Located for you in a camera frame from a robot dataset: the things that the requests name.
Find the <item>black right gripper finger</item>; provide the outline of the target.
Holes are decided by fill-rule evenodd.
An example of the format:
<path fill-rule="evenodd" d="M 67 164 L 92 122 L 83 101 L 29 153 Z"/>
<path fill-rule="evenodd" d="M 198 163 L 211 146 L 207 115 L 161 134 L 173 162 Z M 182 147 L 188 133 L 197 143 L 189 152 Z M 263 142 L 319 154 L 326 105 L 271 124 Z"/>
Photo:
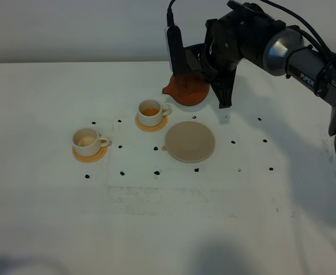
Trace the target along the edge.
<path fill-rule="evenodd" d="M 235 71 L 219 74 L 210 81 L 210 86 L 218 99 L 219 108 L 229 108 L 232 106 L 235 75 Z"/>

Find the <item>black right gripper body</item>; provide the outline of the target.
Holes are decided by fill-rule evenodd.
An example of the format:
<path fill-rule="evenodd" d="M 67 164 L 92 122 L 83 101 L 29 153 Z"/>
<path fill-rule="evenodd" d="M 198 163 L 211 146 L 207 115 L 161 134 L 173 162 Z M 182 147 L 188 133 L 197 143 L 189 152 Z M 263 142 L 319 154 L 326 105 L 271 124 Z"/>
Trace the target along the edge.
<path fill-rule="evenodd" d="M 283 75 L 283 65 L 271 68 L 269 56 L 276 37 L 284 31 L 284 22 L 273 19 L 255 3 L 229 1 L 227 5 L 232 9 L 230 13 L 206 22 L 207 82 L 214 86 L 233 81 L 243 59 L 273 76 Z"/>

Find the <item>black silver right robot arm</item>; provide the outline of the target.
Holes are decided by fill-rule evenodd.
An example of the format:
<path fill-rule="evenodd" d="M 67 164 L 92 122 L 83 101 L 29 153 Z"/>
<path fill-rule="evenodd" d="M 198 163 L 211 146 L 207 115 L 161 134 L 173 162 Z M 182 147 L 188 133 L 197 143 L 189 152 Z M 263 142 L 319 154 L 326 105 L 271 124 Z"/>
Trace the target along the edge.
<path fill-rule="evenodd" d="M 220 108 L 232 105 L 236 68 L 243 59 L 273 76 L 293 77 L 331 106 L 336 135 L 336 55 L 298 26 L 275 20 L 255 3 L 229 1 L 230 13 L 206 22 L 201 55 Z"/>

